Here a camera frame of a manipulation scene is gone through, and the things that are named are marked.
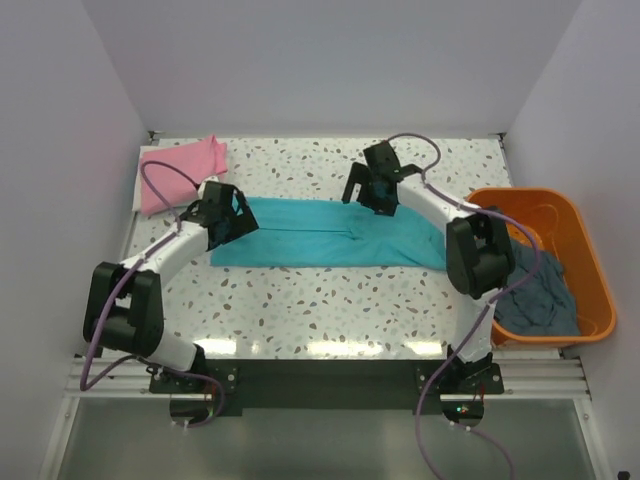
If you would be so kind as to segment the teal t shirt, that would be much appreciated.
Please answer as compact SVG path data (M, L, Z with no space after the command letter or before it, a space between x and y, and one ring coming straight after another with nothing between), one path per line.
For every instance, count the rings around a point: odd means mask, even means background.
M338 201L252 197L259 229L213 250L213 267L446 269L444 235L399 206L377 215Z

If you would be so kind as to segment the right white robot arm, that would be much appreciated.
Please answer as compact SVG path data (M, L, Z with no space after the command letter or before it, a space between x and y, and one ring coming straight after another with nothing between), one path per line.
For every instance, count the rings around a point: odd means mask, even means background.
M459 360L446 367L445 379L452 390L469 392L481 380L475 362L491 353L495 304L515 268L506 216L434 186L424 169L401 164L388 140L366 148L363 155L365 161L350 168L342 201L356 200L384 216L406 207L444 236L447 278L460 297L450 342Z

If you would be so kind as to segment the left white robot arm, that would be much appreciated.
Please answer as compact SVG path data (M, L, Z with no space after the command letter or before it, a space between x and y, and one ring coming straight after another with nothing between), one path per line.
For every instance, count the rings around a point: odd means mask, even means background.
M195 258L257 229L236 186L207 180L199 198L149 247L119 263L100 263L92 274L83 324L89 343L83 375L103 348L171 369L173 382L185 392L200 390L207 380L204 353L164 328L163 289Z

